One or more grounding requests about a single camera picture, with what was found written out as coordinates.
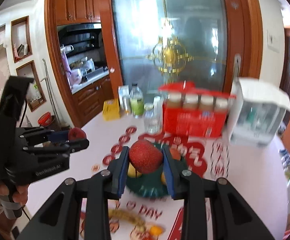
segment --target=table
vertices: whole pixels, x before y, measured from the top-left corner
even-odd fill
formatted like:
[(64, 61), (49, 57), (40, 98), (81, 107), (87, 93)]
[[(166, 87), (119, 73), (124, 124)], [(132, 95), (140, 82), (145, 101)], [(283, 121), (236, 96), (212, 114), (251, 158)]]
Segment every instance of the table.
[[(133, 129), (126, 131), (128, 127), (135, 127), (136, 131), (126, 136), (126, 132), (133, 132)], [(70, 169), (29, 186), (27, 209), (32, 215), (66, 178), (82, 180), (106, 169), (112, 156), (119, 156), (119, 153), (116, 154), (120, 151), (118, 142), (121, 141), (121, 144), (130, 147), (140, 135), (144, 134), (144, 123), (142, 119), (135, 119), (132, 116), (105, 122), (100, 113), (88, 122), (83, 130), (87, 134), (90, 146), (71, 155)], [(265, 148), (229, 145), (225, 138), (179, 138), (167, 134), (156, 139), (165, 140), (170, 145), (174, 144), (180, 152), (186, 153), (190, 168), (204, 178), (227, 176), (275, 239), (283, 238), (288, 198), (286, 179), (278, 154), (283, 144), (278, 137)], [(219, 159), (220, 155), (222, 161), (215, 165), (215, 160)], [(119, 205), (120, 208), (138, 213), (146, 223), (162, 225), (165, 232), (159, 236), (160, 240), (178, 239), (177, 225), (180, 222), (176, 217), (181, 212), (182, 201), (174, 201), (170, 197), (151, 201), (137, 197), (126, 188)], [(209, 212), (207, 205), (208, 238), (212, 239)], [(112, 239), (129, 239), (128, 236), (133, 229), (129, 227), (131, 226), (122, 222), (120, 229), (112, 235)]]

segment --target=dark green bowl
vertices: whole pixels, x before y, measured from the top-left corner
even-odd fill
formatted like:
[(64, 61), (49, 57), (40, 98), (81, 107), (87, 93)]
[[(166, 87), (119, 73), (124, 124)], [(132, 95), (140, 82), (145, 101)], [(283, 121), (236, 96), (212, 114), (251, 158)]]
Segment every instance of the dark green bowl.
[[(162, 144), (154, 143), (154, 146), (161, 150)], [(186, 161), (181, 158), (184, 163), (184, 167), (187, 168)], [(138, 178), (131, 178), (127, 176), (126, 186), (140, 197), (146, 198), (161, 198), (168, 195), (167, 187), (161, 181), (161, 175), (163, 172), (163, 165), (161, 165), (156, 171), (149, 174), (142, 174)]]

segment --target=yellow box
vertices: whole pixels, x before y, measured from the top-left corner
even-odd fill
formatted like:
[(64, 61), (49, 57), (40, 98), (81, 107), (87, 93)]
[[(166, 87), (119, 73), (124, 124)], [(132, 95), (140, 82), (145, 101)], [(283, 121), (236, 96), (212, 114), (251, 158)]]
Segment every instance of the yellow box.
[(118, 99), (106, 100), (104, 102), (103, 118), (105, 121), (111, 121), (120, 118)]

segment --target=red box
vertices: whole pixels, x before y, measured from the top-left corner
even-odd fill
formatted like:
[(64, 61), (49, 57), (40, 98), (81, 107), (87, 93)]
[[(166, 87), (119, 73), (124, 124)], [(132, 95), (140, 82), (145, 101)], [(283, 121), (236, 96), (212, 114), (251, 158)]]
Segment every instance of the red box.
[[(235, 96), (218, 91), (195, 88), (192, 82), (173, 83), (159, 88), (164, 91), (177, 91), (182, 94), (210, 95), (221, 98), (235, 98)], [(227, 113), (209, 112), (199, 109), (167, 108), (163, 105), (163, 130), (165, 132), (197, 137), (220, 137), (225, 124)]]

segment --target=green liquid bottle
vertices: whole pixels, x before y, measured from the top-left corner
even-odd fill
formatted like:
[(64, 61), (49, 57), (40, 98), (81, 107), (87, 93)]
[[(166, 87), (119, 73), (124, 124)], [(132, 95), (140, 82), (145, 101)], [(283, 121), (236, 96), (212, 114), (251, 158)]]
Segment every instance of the green liquid bottle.
[(129, 101), (133, 116), (135, 118), (142, 117), (144, 113), (144, 97), (137, 83), (132, 84)]

